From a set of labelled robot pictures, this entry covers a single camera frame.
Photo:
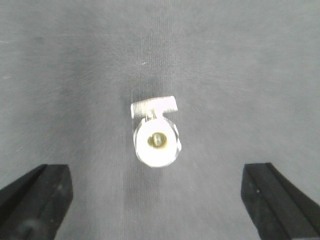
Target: hole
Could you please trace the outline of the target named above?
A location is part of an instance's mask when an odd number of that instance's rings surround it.
[[[163,149],[167,145],[167,137],[162,132],[155,132],[148,138],[148,144],[155,149]]]

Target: metal fitting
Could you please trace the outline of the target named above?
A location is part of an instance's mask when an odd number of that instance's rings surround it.
[[[131,104],[131,117],[142,117],[133,133],[137,158],[152,168],[173,163],[182,146],[176,125],[163,116],[178,111],[174,96],[155,97]]]

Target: gray backdrop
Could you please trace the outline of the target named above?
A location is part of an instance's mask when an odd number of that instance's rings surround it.
[[[2,0],[0,188],[70,165],[57,240],[258,240],[245,163],[320,203],[318,0]],[[140,163],[132,100],[174,95],[182,152]]]

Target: small metal part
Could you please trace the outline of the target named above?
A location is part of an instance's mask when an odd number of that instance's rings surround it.
[[[152,168],[176,160],[182,149],[176,125],[163,116],[178,111],[174,96],[155,97],[131,104],[131,117],[142,117],[133,133],[138,159]]]

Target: brass insert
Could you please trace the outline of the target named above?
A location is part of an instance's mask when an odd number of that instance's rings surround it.
[[[167,137],[162,132],[155,132],[148,138],[148,144],[156,149],[163,149],[167,145]]]

